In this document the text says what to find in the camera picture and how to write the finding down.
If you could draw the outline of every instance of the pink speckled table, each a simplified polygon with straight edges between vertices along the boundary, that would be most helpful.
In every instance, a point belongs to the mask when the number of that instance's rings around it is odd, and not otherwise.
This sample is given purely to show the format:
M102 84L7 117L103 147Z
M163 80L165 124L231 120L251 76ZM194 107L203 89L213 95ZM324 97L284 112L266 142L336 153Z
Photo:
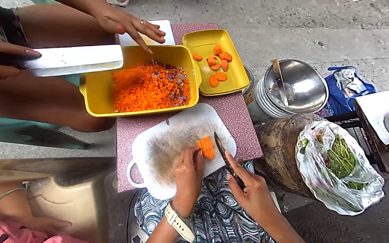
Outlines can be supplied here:
M204 24L174 24L172 31L177 45L182 45L182 37L193 31L219 29L214 23ZM235 92L222 96L205 97L200 95L199 102L212 106L236 142L236 159L251 160L262 156L250 115L244 102L242 92ZM117 119L117 174L118 192L131 190L134 187L127 180L127 165L133 159L131 145L134 139L143 131L159 124L175 115L175 112L157 115L133 116ZM132 178L142 182L142 177L135 167L132 169Z

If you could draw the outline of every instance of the wooden stump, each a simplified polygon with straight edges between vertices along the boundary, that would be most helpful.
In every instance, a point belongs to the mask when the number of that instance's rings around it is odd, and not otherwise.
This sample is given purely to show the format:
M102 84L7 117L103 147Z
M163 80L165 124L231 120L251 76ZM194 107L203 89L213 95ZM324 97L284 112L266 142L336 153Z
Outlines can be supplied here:
M253 163L269 185L315 198L296 166L295 144L306 125L321 120L315 114L297 114L255 128L264 155Z

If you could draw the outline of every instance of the wristwatch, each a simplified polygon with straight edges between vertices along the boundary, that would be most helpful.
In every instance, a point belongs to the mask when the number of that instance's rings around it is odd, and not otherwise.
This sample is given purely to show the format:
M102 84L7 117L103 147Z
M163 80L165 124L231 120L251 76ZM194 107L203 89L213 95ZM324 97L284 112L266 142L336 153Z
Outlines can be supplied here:
M165 215L168 223L175 228L176 232L178 232L184 240L187 240L190 243L195 240L192 230L184 223L183 219L173 209L172 202L168 203L166 206Z

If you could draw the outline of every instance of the knife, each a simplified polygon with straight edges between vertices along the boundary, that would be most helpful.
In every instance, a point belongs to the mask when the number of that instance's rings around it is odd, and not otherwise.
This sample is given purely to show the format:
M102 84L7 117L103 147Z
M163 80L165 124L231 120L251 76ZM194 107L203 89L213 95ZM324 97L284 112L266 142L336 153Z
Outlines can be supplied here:
M289 106L289 102L287 101L287 96L286 96L286 90L284 89L283 77L281 75L278 58L271 60L271 63L273 63L273 71L275 74L275 79L277 81L278 92L280 93L281 101L285 106Z
M81 74L121 68L120 45L93 45L34 49L41 57L25 60L24 68L36 77Z
M216 141L217 148L219 149L219 152L224 160L225 163L225 168L229 171L229 173L235 178L236 182L240 186L241 190L244 190L246 185L244 185L244 182L241 180L241 178L235 173L233 168L230 166L229 161L226 158L226 155L224 153L225 149L223 145L221 144L221 140L219 139L219 136L217 135L216 132L214 132L214 140Z

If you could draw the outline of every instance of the carrot strip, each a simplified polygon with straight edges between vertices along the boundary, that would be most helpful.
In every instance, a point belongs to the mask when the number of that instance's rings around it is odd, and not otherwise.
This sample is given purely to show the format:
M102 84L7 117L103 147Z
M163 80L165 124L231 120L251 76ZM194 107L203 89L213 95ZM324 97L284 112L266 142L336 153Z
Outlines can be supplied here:
M197 145L201 148L207 159L212 160L215 157L214 147L209 135L197 141Z

